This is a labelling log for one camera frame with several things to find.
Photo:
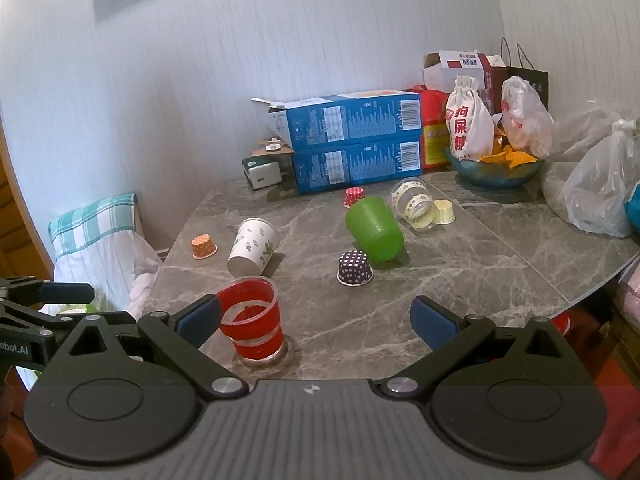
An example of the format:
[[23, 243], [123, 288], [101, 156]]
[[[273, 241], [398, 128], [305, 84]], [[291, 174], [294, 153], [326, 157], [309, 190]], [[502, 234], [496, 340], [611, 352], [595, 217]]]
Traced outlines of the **small green white box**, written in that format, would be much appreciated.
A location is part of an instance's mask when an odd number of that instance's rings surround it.
[[253, 191], [270, 188], [282, 182], [280, 164], [271, 156], [260, 155], [242, 160], [244, 176]]

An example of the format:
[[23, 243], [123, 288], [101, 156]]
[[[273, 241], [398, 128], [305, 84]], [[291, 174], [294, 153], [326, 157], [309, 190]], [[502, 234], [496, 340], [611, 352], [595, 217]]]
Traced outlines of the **green plastic cup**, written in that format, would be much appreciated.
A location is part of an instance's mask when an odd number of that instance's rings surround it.
[[345, 224], [356, 245], [371, 260], [393, 260], [404, 248], [404, 236], [393, 211], [381, 197], [358, 200], [347, 211]]

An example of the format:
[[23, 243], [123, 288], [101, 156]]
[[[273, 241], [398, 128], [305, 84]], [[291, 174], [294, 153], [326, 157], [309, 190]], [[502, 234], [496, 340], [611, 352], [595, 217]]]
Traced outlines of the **lower blue cardboard box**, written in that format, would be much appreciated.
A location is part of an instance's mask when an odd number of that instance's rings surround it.
[[417, 134], [330, 145], [306, 152], [296, 152], [281, 143], [277, 151], [260, 148], [252, 156], [260, 155], [277, 159], [282, 179], [291, 177], [299, 194], [415, 177], [422, 172], [421, 141]]

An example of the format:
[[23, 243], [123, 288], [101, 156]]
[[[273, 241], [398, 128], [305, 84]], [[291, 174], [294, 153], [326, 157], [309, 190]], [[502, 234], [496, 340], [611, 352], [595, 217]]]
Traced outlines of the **white drawstring bag red print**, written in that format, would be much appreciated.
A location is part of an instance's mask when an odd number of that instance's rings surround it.
[[478, 81], [459, 75], [445, 110], [450, 153], [457, 160], [479, 162], [494, 148], [494, 122], [478, 94]]

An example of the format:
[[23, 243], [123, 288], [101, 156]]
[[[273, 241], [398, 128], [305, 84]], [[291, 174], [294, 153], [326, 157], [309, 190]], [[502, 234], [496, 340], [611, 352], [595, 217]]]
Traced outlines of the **clear cup with patterned band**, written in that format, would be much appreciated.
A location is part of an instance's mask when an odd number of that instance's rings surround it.
[[415, 231], [426, 230], [434, 223], [434, 200], [421, 178], [399, 181], [390, 191], [390, 206]]

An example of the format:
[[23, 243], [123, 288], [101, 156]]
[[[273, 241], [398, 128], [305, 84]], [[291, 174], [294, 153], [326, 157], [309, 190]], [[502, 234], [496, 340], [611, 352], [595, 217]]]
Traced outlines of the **red yellow box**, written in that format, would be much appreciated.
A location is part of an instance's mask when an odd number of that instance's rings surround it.
[[445, 120], [448, 94], [439, 90], [431, 90], [424, 84], [416, 84], [410, 90], [420, 96], [422, 170], [444, 168], [448, 165], [448, 158], [445, 154], [445, 148], [449, 146], [449, 131]]

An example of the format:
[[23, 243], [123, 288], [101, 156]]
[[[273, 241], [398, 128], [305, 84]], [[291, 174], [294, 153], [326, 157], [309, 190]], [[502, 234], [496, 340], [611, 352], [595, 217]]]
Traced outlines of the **orange polka dot cupcake liner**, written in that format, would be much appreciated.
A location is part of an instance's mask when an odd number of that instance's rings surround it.
[[191, 240], [194, 259], [203, 260], [216, 254], [218, 247], [209, 234], [200, 234]]

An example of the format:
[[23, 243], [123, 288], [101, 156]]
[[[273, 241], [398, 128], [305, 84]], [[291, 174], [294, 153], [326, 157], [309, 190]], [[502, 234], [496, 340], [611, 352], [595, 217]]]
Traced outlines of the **navy polka dot cupcake liner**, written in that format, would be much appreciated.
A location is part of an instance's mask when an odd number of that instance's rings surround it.
[[343, 252], [338, 258], [336, 278], [349, 287], [368, 284], [373, 278], [373, 271], [367, 254], [358, 249]]

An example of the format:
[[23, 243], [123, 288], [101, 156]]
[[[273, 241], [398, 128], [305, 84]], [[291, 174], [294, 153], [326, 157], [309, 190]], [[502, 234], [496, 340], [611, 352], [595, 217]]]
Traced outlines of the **blue printed bag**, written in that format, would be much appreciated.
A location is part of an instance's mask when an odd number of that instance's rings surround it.
[[624, 205], [624, 211], [631, 229], [637, 234], [640, 233], [640, 200], [632, 198]]

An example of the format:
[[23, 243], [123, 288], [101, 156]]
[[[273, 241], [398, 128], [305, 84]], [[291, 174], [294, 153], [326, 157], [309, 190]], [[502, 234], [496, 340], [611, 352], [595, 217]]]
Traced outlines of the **white floral paper cup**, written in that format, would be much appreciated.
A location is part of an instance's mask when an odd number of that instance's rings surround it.
[[262, 275], [280, 245], [277, 229], [262, 218], [248, 218], [240, 225], [227, 260], [234, 278]]

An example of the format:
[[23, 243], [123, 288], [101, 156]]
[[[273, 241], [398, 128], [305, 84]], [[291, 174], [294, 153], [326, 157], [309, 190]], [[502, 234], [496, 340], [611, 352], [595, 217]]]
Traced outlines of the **red banded clear plastic cup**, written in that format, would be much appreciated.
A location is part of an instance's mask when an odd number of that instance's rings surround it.
[[264, 362], [284, 344], [276, 285], [263, 276], [239, 278], [216, 293], [219, 329], [244, 360]]

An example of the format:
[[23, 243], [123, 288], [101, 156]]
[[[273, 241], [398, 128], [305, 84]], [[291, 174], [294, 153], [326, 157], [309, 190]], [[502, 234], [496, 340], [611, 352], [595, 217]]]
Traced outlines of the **teal glass bowl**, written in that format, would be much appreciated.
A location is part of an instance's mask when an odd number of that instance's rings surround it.
[[491, 165], [487, 162], [473, 162], [469, 159], [457, 160], [450, 153], [449, 148], [445, 148], [445, 154], [454, 171], [457, 171], [462, 179], [480, 188], [492, 188], [493, 190], [518, 188], [533, 180], [542, 167], [541, 160], [510, 169], [507, 166]]

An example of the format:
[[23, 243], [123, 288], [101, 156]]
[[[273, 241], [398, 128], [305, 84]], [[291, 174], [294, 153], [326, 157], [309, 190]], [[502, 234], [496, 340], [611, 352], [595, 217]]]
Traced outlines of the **clear plastic bag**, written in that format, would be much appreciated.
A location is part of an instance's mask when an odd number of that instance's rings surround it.
[[629, 236], [625, 205], [639, 185], [639, 113], [590, 101], [557, 122], [540, 183], [563, 221], [591, 234]]

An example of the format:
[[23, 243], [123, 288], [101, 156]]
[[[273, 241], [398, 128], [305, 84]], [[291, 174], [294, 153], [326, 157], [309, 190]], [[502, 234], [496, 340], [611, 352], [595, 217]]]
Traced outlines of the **orange snack pieces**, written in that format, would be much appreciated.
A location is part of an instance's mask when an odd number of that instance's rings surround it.
[[501, 165], [508, 169], [515, 169], [518, 166], [533, 164], [537, 159], [524, 151], [514, 150], [506, 133], [495, 126], [491, 154], [482, 156], [480, 161], [486, 162], [486, 164]]

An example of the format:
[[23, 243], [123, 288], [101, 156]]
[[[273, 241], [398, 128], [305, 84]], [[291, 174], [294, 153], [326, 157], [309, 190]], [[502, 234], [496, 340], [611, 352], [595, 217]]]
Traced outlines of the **red polka dot cupcake liner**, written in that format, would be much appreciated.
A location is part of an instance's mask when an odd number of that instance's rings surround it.
[[343, 206], [350, 208], [353, 204], [356, 204], [360, 200], [366, 197], [366, 190], [362, 186], [352, 186], [346, 188], [344, 193]]

